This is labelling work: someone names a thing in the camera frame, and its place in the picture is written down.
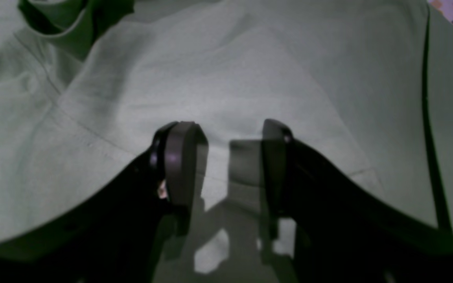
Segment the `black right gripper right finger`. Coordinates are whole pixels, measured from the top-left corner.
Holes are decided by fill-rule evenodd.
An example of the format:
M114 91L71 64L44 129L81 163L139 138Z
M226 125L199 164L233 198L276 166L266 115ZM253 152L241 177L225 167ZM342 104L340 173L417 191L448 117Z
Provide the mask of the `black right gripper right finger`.
M453 234L363 190L325 156L266 119L262 164L270 217L289 217L315 251L315 283L453 283Z

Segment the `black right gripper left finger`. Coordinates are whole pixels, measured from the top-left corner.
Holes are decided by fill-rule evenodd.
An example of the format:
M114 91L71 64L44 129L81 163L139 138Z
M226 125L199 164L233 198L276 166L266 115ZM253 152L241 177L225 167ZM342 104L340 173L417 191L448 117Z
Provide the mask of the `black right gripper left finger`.
M0 242L0 283L136 283L149 279L165 215L190 227L197 150L192 121L158 129L151 145L94 196L23 235Z

